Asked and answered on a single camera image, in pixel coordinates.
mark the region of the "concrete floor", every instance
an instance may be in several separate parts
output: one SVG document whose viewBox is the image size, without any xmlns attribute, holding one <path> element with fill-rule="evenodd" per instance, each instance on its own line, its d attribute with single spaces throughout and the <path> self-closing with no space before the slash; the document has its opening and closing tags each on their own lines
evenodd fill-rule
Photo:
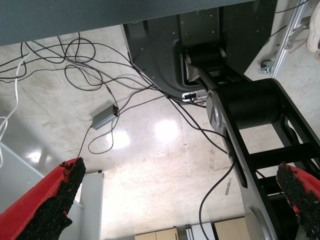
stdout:
<svg viewBox="0 0 320 240">
<path fill-rule="evenodd" d="M 286 9 L 288 4 L 288 1 L 280 1 L 277 9 Z M 273 32 L 287 20 L 287 13 L 276 16 Z M 127 52 L 119 26 L 82 32 L 81 36 L 110 45 L 123 54 Z M 76 34 L 68 34 L 62 36 L 62 40 L 69 42 L 76 37 Z M 247 70 L 248 77 L 253 80 L 268 77 L 258 73 L 259 63 L 274 53 L 280 38 L 281 33 L 263 48 Z M 57 43 L 57 39 L 47 38 L 39 42 L 49 45 Z M 89 47 L 80 49 L 84 55 L 89 56 L 91 52 Z M 2 46 L 0 63 L 19 54 L 20 46 L 17 44 Z M 96 59 L 124 62 L 118 54 L 100 47 Z M 28 72 L 64 66 L 41 60 L 28 64 Z M 135 74 L 129 68 L 111 63 L 95 63 L 93 66 L 112 77 Z M 320 102 L 320 84 L 317 82 L 319 66 L 320 61 L 316 60 L 315 55 L 302 46 L 288 56 L 277 78 L 318 136 L 320 108 L 316 103 Z M 1 76 L 14 74 L 12 71 Z M 71 70 L 70 78 L 77 86 L 87 87 L 78 72 Z M 139 87 L 126 80 L 122 82 Z M 116 82 L 108 85 L 120 106 L 133 92 Z M 92 117 L 113 102 L 103 87 L 94 92 L 75 89 L 66 81 L 63 71 L 36 72 L 19 82 L 18 91 L 19 107 L 9 121 L 3 141 L 43 174 L 62 161 L 77 156 Z M 157 96 L 160 96 L 157 92 L 143 91 L 132 98 L 128 107 Z M 8 114 L 14 104 L 14 84 L 0 82 L 0 115 Z M 205 109 L 194 106 L 186 106 L 186 109 L 203 128 L 210 129 Z M 165 98 L 124 113 L 114 130 L 114 148 L 102 155 L 90 154 L 87 149 L 89 141 L 109 129 L 109 125 L 99 130 L 91 129 L 81 152 L 89 173 L 97 170 L 105 173 L 101 239 L 120 239 L 172 226 L 197 224 L 202 198 L 230 166 L 227 156 L 216 150 L 201 133 L 190 128 Z M 250 132 L 242 131 L 250 152 L 280 146 L 275 133 L 270 130 L 266 126 Z M 220 146 L 223 145 L 219 137 L 210 137 Z M 103 137 L 92 145 L 92 150 L 105 150 L 109 144 L 110 137 Z M 263 172 L 275 174 L 270 169 Z M 228 182 L 231 185 L 226 194 Z M 240 189 L 232 172 L 207 199 L 203 221 L 219 221 L 243 214 Z"/>
</svg>

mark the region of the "gray power adapter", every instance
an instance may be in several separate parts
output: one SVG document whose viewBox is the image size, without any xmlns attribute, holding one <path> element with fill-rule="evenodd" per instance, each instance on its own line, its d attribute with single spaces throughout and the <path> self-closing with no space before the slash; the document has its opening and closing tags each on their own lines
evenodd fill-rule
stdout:
<svg viewBox="0 0 320 240">
<path fill-rule="evenodd" d="M 113 104 L 92 119 L 92 128 L 98 130 L 118 117 L 118 108 Z"/>
</svg>

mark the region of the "power adapter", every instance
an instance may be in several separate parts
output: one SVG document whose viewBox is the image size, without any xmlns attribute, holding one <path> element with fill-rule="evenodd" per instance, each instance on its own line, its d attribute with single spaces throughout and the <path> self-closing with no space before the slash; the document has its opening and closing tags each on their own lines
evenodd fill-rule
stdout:
<svg viewBox="0 0 320 240">
<path fill-rule="evenodd" d="M 98 130 L 118 117 L 118 108 L 113 104 L 92 119 L 92 128 Z"/>
</svg>

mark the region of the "metal bracket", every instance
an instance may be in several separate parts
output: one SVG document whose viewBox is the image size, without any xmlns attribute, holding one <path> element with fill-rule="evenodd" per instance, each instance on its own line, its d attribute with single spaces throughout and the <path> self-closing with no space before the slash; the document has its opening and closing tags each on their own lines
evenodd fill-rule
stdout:
<svg viewBox="0 0 320 240">
<path fill-rule="evenodd" d="M 294 46 L 294 42 L 296 40 L 296 38 L 300 35 L 300 33 L 302 33 L 304 30 L 309 29 L 309 25 L 300 25 L 298 26 L 294 32 L 290 35 L 289 37 L 289 41 L 285 47 L 286 50 L 292 49 Z"/>
<path fill-rule="evenodd" d="M 302 30 L 303 27 L 293 36 L 289 35 L 291 40 Z M 256 171 L 285 161 L 298 164 L 299 168 L 320 178 L 320 140 L 275 79 L 251 81 L 224 64 L 224 55 L 217 48 L 202 47 L 189 48 L 186 63 L 197 69 L 199 82 L 207 92 L 210 125 L 225 136 L 223 143 L 234 163 L 250 237 L 294 239 L 297 220 L 276 176 L 259 179 Z M 266 60 L 261 68 L 271 72 L 272 65 L 271 60 Z M 211 73 L 217 70 L 219 75 L 213 76 Z M 182 95 L 182 99 L 194 101 L 202 96 L 200 91 L 190 91 Z M 273 126 L 283 147 L 249 153 L 240 130 L 268 124 Z"/>
<path fill-rule="evenodd" d="M 275 60 L 272 62 L 272 64 L 269 61 L 267 63 L 267 66 L 261 67 L 261 69 L 259 69 L 259 73 L 270 74 L 273 78 L 275 78 L 278 75 L 282 65 L 284 64 L 289 50 L 292 49 L 295 39 L 300 35 L 301 32 L 309 28 L 310 17 L 302 19 L 304 8 L 307 5 L 304 4 L 304 2 L 305 0 L 297 1 L 297 7 L 292 12 L 290 22 L 286 29 L 284 38 L 282 39 L 282 43 L 277 52 Z"/>
</svg>

